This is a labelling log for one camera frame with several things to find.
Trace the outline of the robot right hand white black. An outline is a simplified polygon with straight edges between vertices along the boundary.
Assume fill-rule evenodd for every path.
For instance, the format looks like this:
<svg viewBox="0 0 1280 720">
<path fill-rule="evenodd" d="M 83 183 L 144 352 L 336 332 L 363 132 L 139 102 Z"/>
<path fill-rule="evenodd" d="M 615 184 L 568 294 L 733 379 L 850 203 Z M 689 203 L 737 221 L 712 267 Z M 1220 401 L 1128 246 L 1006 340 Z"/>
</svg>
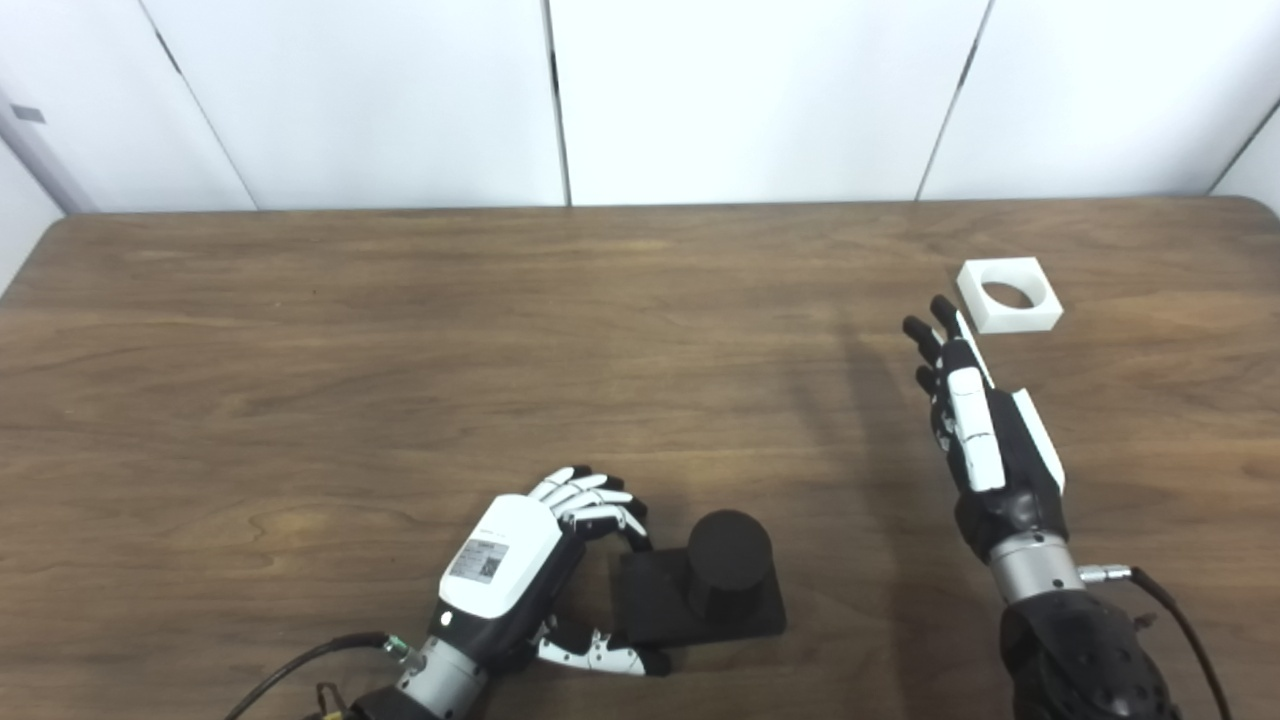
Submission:
<svg viewBox="0 0 1280 720">
<path fill-rule="evenodd" d="M 1068 541 L 1065 470 L 1028 391 L 997 387 L 965 314 L 950 299 L 936 295 L 929 310 L 932 322 L 908 315 L 902 332 L 922 359 L 914 377 L 957 489 L 961 538 L 983 562 L 1015 536 Z"/>
</svg>

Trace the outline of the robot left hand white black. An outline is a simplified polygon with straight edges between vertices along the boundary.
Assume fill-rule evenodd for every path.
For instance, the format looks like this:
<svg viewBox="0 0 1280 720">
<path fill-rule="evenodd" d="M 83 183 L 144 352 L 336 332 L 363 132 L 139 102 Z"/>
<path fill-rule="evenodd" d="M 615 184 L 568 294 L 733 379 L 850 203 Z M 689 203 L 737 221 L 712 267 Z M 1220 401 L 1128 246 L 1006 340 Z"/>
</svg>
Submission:
<svg viewBox="0 0 1280 720">
<path fill-rule="evenodd" d="M 646 505 L 625 483 L 567 466 L 526 493 L 497 496 L 445 569 L 429 637 L 490 676 L 540 659 L 595 673 L 668 676 L 669 656 L 556 612 L 588 542 L 620 536 L 653 548 Z"/>
</svg>

